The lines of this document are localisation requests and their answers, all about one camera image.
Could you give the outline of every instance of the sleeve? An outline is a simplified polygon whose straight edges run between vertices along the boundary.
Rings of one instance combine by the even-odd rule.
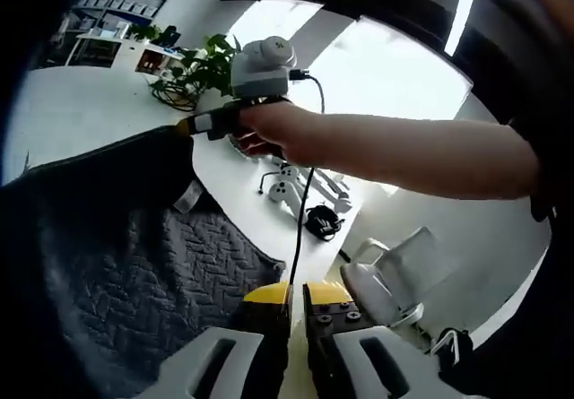
[[[516,117],[509,125],[534,150],[541,163],[539,191],[531,196],[532,214],[537,221],[552,215],[561,198],[562,189],[572,183],[574,171],[570,162],[574,155],[572,117],[566,114],[537,114]]]

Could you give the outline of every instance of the hand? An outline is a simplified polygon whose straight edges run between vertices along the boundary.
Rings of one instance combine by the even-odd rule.
[[[245,109],[239,116],[245,129],[235,137],[250,155],[274,153],[300,165],[312,165],[317,141],[323,131],[321,116],[289,102],[272,103]]]

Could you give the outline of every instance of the gray quilted mat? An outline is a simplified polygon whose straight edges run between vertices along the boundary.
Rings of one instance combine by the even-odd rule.
[[[284,268],[208,194],[189,213],[171,208],[195,174],[189,142],[165,138],[32,170],[4,199],[13,211],[10,227],[2,224],[9,269],[30,272],[18,281],[21,306],[43,320],[43,343],[65,339],[70,350],[46,351],[57,375],[79,367],[103,397],[139,394],[163,360],[207,327],[226,326],[243,296]],[[36,271],[41,283],[27,283]],[[82,382],[67,376],[65,388]]]

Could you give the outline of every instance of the potted plant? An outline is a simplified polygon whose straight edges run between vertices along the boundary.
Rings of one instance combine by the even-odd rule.
[[[127,31],[130,39],[138,42],[149,43],[156,40],[161,34],[161,29],[157,25],[137,25],[132,24]]]
[[[178,110],[196,110],[200,97],[215,89],[222,96],[232,95],[231,61],[240,52],[241,46],[235,39],[230,45],[224,34],[205,39],[205,48],[183,51],[179,63],[169,70],[170,77],[152,83],[152,95]]]

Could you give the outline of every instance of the white desk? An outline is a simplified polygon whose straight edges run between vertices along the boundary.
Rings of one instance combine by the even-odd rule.
[[[4,182],[22,173],[26,152],[36,166],[127,138],[184,115],[150,94],[143,74],[98,67],[53,67],[30,73],[14,108],[4,150]],[[283,260],[288,278],[295,252],[296,221],[257,188],[261,175],[277,168],[247,160],[227,140],[195,137],[194,168],[205,188],[241,231],[270,257]],[[269,178],[265,189],[271,186]],[[309,206],[321,199],[312,190]],[[297,284],[321,281],[335,260],[361,207],[354,207],[335,239],[325,243],[304,231]]]
[[[103,38],[101,36],[95,36],[92,34],[81,34],[77,37],[77,41],[75,42],[74,47],[72,48],[72,51],[70,52],[70,55],[68,56],[64,65],[70,65],[70,61],[72,61],[75,51],[83,40],[97,40],[120,44],[119,50],[117,51],[116,57],[114,58],[114,62],[111,66],[112,69],[118,71],[133,72],[140,62],[144,51],[146,50],[157,52],[158,54],[162,54],[167,58],[173,58],[176,60],[183,58],[181,54],[169,52],[165,48],[158,47],[157,45],[153,45],[151,43],[141,43],[134,40],[119,38]]]

